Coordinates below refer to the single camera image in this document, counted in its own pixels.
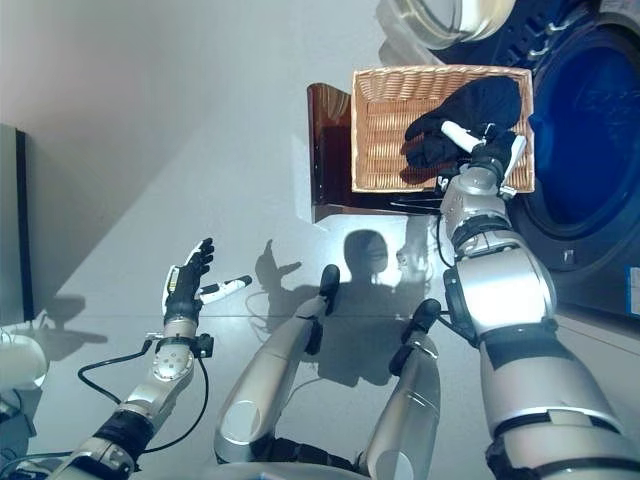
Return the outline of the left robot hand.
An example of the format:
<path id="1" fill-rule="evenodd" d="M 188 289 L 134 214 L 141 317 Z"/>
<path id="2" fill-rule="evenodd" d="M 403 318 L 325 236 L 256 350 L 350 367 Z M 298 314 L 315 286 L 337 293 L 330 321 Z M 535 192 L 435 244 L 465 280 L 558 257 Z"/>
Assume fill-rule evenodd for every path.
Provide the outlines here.
<path id="1" fill-rule="evenodd" d="M 197 323 L 205 305 L 220 301 L 253 282 L 250 275 L 243 275 L 202 286 L 202 277 L 210 271 L 214 251 L 213 239 L 205 238 L 193 248 L 182 265 L 170 267 L 161 300 L 165 324 L 179 318 Z"/>

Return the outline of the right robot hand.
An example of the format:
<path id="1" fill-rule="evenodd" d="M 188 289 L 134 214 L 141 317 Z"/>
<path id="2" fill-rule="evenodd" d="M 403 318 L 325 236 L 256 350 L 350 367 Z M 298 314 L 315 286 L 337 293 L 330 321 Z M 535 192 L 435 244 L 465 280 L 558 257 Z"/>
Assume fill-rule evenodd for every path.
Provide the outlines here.
<path id="1" fill-rule="evenodd" d="M 484 136 L 474 136 L 452 121 L 444 121 L 441 132 L 455 145 L 469 153 L 473 161 L 480 165 L 483 160 L 493 165 L 503 181 L 510 175 L 527 145 L 525 136 L 517 135 L 511 130 L 501 130 L 495 124 L 486 125 Z"/>

